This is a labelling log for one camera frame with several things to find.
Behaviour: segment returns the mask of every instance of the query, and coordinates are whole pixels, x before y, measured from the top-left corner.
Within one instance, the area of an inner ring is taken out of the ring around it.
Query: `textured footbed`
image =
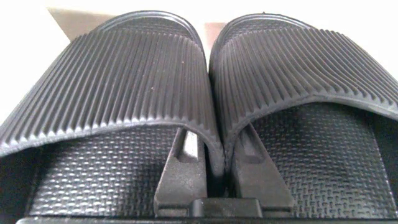
[[[153,217],[176,133],[142,127],[45,146],[27,215]]]
[[[253,122],[295,199],[293,217],[397,218],[368,112],[311,103]]]

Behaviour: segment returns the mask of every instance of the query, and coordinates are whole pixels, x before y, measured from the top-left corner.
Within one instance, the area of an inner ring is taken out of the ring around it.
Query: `slide sandal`
[[[0,146],[1,223],[167,216],[206,197],[205,156],[221,178],[224,154],[198,34],[141,11],[76,38],[2,124]]]
[[[291,218],[398,218],[398,82],[352,40],[243,16],[210,79],[232,197]]]

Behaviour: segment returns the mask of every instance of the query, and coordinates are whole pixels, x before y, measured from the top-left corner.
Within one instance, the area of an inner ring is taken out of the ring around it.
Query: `ribbed rubber texture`
[[[28,215],[153,217],[176,132],[141,127],[46,146]]]
[[[230,32],[225,36],[225,42],[248,32],[254,32],[259,30],[270,30],[270,29],[289,29],[297,28],[295,24],[289,24],[285,21],[261,19],[261,20],[247,20],[242,21],[238,25],[238,28],[231,29]]]
[[[174,21],[165,20],[163,18],[140,18],[131,21],[124,21],[114,27],[107,27],[106,30],[117,29],[117,30],[134,30],[141,32],[152,32],[156,30],[157,33],[161,34],[173,34],[183,36],[189,39],[191,37],[190,33],[181,25]]]
[[[152,124],[199,134],[214,174],[223,174],[201,48],[180,35],[93,32],[65,49],[1,126],[0,156]]]
[[[349,38],[327,30],[241,34],[211,62],[228,170],[237,134],[250,121],[316,101],[398,118],[398,82]]]
[[[294,196],[293,217],[397,218],[368,113],[310,103],[252,123]]]

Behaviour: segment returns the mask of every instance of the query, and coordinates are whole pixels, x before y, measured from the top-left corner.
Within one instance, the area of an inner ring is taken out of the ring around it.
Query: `ribbed strap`
[[[355,106],[398,118],[398,83],[352,40],[317,29],[241,34],[220,50],[212,84],[226,153],[264,115],[310,102]]]
[[[75,39],[0,128],[0,156],[132,126],[183,126],[223,173],[201,48],[173,34],[119,30]]]

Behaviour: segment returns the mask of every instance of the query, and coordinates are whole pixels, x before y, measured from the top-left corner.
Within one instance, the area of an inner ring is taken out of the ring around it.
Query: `white background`
[[[283,14],[348,36],[398,78],[395,1],[7,1],[0,6],[0,124],[69,43],[46,7],[110,15],[169,11],[191,22],[204,46],[204,23],[228,22],[249,13]]]

